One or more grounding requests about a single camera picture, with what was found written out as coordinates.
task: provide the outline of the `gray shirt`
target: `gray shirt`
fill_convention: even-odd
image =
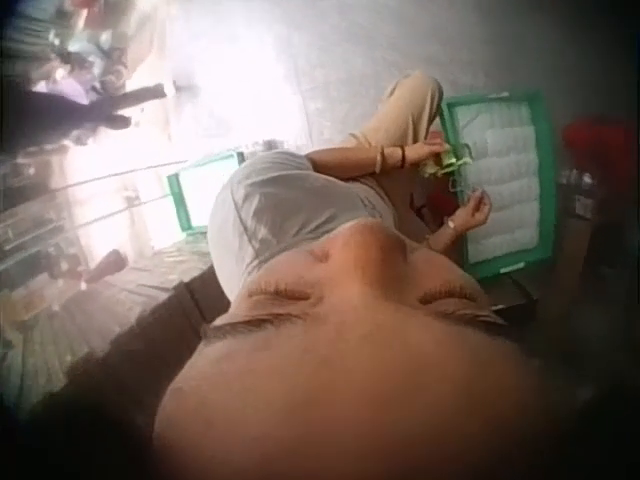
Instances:
[[[220,285],[233,301],[272,258],[363,217],[394,228],[392,210],[364,184],[316,173],[292,152],[251,159],[222,187],[209,217],[209,251]]]

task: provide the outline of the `hand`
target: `hand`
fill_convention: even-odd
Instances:
[[[451,217],[457,233],[466,233],[478,228],[489,219],[491,199],[482,189],[474,190],[466,205],[458,208]]]
[[[425,140],[414,143],[405,148],[407,155],[407,165],[420,165],[431,157],[448,151],[451,147],[439,140]]]

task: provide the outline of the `nose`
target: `nose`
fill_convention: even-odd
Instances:
[[[407,267],[404,238],[377,220],[356,220],[338,228],[323,245],[330,268],[350,285],[392,290]]]

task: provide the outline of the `beige pants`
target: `beige pants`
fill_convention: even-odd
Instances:
[[[352,133],[343,146],[412,145],[426,139],[442,101],[442,87],[421,72],[409,74],[393,84],[378,111],[358,133]],[[407,168],[370,175],[358,181],[375,189],[393,207],[398,231],[415,242],[429,233],[426,225],[409,208],[410,197],[421,177]]]

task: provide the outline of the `green tray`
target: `green tray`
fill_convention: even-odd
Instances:
[[[484,260],[471,262],[469,248],[465,239],[464,268],[477,279],[492,277],[524,268],[533,263],[547,260],[553,253],[555,215],[556,215],[556,186],[555,159],[553,147],[552,127],[549,115],[540,93],[501,93],[495,95],[465,95],[450,97],[443,100],[441,121],[445,139],[452,145],[463,143],[480,145],[477,131],[469,132],[469,117],[473,112],[482,115],[477,131],[483,131],[483,125],[489,128],[522,128],[533,127],[535,132],[535,152],[538,157],[539,182],[539,221],[537,244],[533,248],[512,251],[504,255],[494,256]],[[476,159],[473,151],[474,163],[482,161]],[[455,181],[462,185],[466,166],[455,173]],[[457,192],[462,203],[466,200],[468,191]]]
[[[167,176],[182,232],[207,231],[216,195],[243,162],[242,152],[227,151],[189,163]]]

